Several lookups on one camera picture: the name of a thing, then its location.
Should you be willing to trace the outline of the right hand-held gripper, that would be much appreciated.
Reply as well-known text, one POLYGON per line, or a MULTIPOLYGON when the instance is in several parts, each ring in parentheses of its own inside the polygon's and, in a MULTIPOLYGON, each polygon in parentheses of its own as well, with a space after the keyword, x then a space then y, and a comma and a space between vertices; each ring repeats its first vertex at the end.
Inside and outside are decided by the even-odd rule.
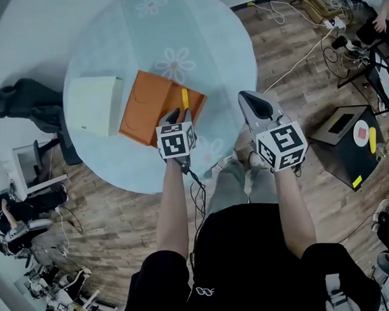
POLYGON ((273 171, 302 162, 308 148, 306 137, 272 96, 241 90, 237 100, 250 130, 251 148, 273 171))

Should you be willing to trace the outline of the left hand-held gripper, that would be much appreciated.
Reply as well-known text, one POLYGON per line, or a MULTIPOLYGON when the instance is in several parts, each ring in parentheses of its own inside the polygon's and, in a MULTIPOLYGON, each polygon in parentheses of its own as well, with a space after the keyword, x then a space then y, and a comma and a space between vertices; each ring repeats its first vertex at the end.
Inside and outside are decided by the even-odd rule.
POLYGON ((157 148, 165 162, 172 159, 178 163, 183 174, 190 171, 190 152, 196 146, 197 137, 189 108, 186 108, 182 121, 178 121, 180 109, 165 114, 156 127, 157 148))

